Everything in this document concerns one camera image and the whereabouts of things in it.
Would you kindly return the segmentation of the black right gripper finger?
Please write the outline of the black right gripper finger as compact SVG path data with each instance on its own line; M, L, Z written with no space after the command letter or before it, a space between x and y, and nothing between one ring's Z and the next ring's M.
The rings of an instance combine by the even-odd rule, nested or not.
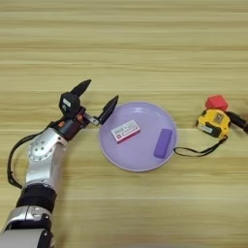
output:
M231 123L241 128L246 134L248 134L248 121L232 111L227 111L226 115L230 118Z

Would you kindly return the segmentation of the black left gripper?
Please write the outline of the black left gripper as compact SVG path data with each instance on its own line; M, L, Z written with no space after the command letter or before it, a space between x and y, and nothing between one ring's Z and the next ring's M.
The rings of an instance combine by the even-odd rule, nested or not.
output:
M88 88L91 80L87 79L82 81L71 91L72 94L80 97ZM73 118L63 117L58 122L52 125L52 128L66 141L72 140L81 129L85 129L89 124L98 126L103 125L109 117L112 115L119 96L116 95L104 106L102 113L98 116L98 119L89 115L85 108L81 108L80 111Z

